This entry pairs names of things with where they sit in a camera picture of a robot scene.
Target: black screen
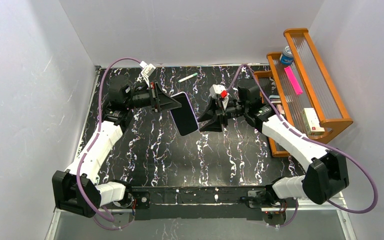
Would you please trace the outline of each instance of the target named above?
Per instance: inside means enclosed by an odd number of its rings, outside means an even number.
[[[181,103],[181,108],[170,110],[180,135],[186,136],[198,130],[197,119],[195,118],[194,110],[191,107],[186,93],[180,92],[171,97]]]

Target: pink strip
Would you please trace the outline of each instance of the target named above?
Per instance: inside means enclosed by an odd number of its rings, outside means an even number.
[[[285,67],[285,73],[287,75],[287,78],[289,79],[290,84],[292,84],[293,90],[295,90],[296,95],[303,94],[303,90],[301,89],[300,84],[297,81],[297,78],[294,75],[294,72],[292,71],[291,67]]]

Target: black marble table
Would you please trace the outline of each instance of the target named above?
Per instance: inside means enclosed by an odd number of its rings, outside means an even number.
[[[230,84],[237,66],[159,67],[152,78],[160,81],[170,95],[186,92],[199,116],[206,107],[213,84]],[[269,66],[253,66],[265,71]],[[139,68],[114,68],[110,77],[120,74],[133,84]],[[99,78],[82,135],[82,149],[92,136],[98,116]],[[178,80],[198,73],[182,83]],[[250,72],[242,69],[239,79],[254,81]],[[268,95],[277,94],[273,80],[261,78]],[[103,99],[107,97],[106,79]],[[112,179],[130,182],[136,187],[223,187],[265,185],[285,176],[303,175],[304,171],[292,157],[272,157],[266,136],[249,126],[243,117],[231,119],[221,133],[193,132],[180,136],[169,112],[155,113],[150,108],[134,110],[134,119],[102,165],[99,183]]]

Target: marker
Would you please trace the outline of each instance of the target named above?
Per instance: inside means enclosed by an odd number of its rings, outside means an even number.
[[[193,78],[193,77],[195,77],[195,76],[198,76],[198,73],[194,73],[194,74],[192,74],[192,75],[189,75],[189,76],[187,76],[187,77],[184,77],[184,78],[180,79],[180,80],[178,81],[178,83],[184,82],[184,81],[186,81],[186,80],[188,80],[188,79],[190,79],[190,78]]]

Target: wooden shelf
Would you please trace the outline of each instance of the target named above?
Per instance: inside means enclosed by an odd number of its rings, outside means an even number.
[[[305,133],[305,124],[301,112],[304,108],[314,108],[325,133],[309,138],[326,144],[351,125],[353,120],[348,115],[319,52],[308,34],[308,29],[291,28],[287,29],[283,35],[292,51],[294,61],[290,66],[303,94],[295,94],[284,71],[287,66],[280,62],[281,52],[267,54],[271,74],[270,71],[256,71],[255,75],[258,78],[269,75],[273,77],[286,120],[302,133]],[[269,143],[274,157],[289,156],[289,153],[273,139],[270,138]]]

